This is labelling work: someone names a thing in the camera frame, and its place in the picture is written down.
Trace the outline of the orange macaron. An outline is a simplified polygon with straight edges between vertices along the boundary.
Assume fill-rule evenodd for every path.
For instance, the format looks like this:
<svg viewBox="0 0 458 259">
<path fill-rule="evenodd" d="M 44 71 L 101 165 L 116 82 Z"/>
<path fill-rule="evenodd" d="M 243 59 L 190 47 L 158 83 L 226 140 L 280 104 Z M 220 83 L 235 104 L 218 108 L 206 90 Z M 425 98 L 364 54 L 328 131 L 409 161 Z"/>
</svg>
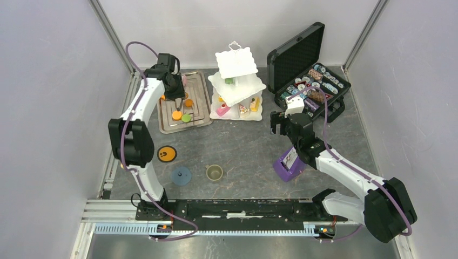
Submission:
<svg viewBox="0 0 458 259">
<path fill-rule="evenodd" d="M 181 111 L 173 111 L 173 112 L 172 112 L 172 119 L 173 119 L 174 121 L 179 121 L 179 120 L 181 120 L 182 116 L 183 116 L 183 114 L 182 114 Z"/>
<path fill-rule="evenodd" d="M 193 101 L 192 99 L 186 99 L 186 100 L 184 101 L 184 105 L 185 105 L 185 107 L 187 107 L 187 108 L 192 108 L 193 105 L 194 105 L 194 101 Z"/>
</svg>

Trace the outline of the yellow rectangular cake slice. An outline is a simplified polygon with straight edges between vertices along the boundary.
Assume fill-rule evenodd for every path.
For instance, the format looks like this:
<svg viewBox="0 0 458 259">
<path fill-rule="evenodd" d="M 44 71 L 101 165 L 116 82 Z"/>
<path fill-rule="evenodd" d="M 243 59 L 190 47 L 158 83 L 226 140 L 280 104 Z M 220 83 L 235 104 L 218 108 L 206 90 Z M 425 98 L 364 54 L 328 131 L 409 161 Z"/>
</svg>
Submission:
<svg viewBox="0 0 458 259">
<path fill-rule="evenodd" d="M 259 97 L 253 97 L 253 98 L 251 98 L 251 101 L 250 101 L 250 111 L 251 111 L 251 112 L 258 112 L 259 106 L 260 106 L 260 99 L 259 99 Z"/>
</svg>

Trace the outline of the green macaron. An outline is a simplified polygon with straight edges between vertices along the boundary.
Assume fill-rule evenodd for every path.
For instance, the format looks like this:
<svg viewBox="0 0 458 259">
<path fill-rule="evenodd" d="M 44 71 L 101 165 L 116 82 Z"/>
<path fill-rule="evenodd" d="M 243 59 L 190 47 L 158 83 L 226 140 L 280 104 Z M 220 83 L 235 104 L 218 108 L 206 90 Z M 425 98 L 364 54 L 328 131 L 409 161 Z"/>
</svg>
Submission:
<svg viewBox="0 0 458 259">
<path fill-rule="evenodd" d="M 184 123 L 189 123 L 192 120 L 192 116 L 190 114 L 183 114 L 181 120 Z"/>
</svg>

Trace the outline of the white sprinkle cake slice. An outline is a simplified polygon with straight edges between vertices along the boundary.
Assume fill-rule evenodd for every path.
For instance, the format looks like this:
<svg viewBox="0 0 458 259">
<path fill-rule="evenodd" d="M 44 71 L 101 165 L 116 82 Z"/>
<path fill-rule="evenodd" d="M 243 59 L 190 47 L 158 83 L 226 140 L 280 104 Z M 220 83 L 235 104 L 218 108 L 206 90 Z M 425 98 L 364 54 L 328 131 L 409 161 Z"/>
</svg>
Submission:
<svg viewBox="0 0 458 259">
<path fill-rule="evenodd" d="M 250 114 L 250 109 L 242 104 L 238 104 L 239 117 L 245 118 Z"/>
</svg>

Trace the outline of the white three-tier cake stand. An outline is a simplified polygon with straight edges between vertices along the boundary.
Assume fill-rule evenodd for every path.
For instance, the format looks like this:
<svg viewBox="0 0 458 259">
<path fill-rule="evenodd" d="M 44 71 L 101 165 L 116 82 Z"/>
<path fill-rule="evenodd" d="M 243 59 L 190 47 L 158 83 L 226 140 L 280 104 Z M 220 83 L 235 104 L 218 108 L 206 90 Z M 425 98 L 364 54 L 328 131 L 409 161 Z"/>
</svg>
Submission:
<svg viewBox="0 0 458 259">
<path fill-rule="evenodd" d="M 215 53 L 218 72 L 207 77 L 213 87 L 210 118 L 261 121 L 262 92 L 266 89 L 266 85 L 257 76 L 258 69 L 251 49 L 248 46 L 242 47 L 236 41 L 229 43 L 228 48 L 227 51 Z M 225 84 L 225 78 L 235 78 L 235 84 Z M 223 103 L 219 101 L 219 96 L 224 99 L 227 106 L 231 107 L 231 110 L 222 117 L 216 114 L 217 108 Z M 240 118 L 238 104 L 250 109 L 250 101 L 253 97 L 260 99 L 258 112 L 250 112 L 247 117 Z"/>
</svg>

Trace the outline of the pink layered cake slice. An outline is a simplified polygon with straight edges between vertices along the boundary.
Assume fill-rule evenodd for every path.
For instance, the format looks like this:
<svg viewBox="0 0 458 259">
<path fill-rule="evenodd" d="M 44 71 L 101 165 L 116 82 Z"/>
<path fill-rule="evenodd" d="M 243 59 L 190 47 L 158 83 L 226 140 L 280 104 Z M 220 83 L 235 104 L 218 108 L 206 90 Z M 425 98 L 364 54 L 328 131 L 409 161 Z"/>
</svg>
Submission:
<svg viewBox="0 0 458 259">
<path fill-rule="evenodd" d="M 216 114 L 217 114 L 219 117 L 222 117 L 222 116 L 224 116 L 224 115 L 225 115 L 228 111 L 230 111 L 230 110 L 231 110 L 231 107 L 227 106 L 226 103 L 222 103 L 222 104 L 220 105 L 220 107 L 217 108 Z"/>
</svg>

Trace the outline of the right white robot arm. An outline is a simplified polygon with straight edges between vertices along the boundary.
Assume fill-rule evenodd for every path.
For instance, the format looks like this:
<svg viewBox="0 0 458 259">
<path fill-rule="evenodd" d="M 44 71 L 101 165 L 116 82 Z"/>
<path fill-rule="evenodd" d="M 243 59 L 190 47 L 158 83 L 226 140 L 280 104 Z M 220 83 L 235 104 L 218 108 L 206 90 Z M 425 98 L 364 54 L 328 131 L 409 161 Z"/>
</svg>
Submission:
<svg viewBox="0 0 458 259">
<path fill-rule="evenodd" d="M 398 178 L 386 180 L 350 162 L 326 141 L 316 137 L 313 122 L 304 113 L 271 112 L 271 133 L 288 137 L 294 159 L 300 160 L 337 180 L 354 197 L 327 189 L 315 196 L 312 214 L 318 220 L 331 215 L 355 221 L 379 241 L 387 243 L 399 235 L 413 233 L 417 214 L 406 189 Z"/>
</svg>

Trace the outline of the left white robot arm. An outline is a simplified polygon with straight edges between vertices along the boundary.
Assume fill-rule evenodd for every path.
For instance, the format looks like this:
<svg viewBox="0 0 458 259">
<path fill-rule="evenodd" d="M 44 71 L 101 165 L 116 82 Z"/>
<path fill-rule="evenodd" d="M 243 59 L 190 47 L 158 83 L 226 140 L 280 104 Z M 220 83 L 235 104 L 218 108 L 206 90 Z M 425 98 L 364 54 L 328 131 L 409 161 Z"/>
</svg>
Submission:
<svg viewBox="0 0 458 259">
<path fill-rule="evenodd" d="M 126 111 L 108 123 L 113 156 L 133 175 L 141 199 L 151 202 L 149 213 L 157 220 L 169 215 L 170 206 L 163 201 L 165 189 L 153 168 L 154 143 L 147 121 L 161 97 L 174 101 L 184 100 L 185 96 L 179 59 L 160 53 L 157 63 L 144 71 L 144 78 Z"/>
</svg>

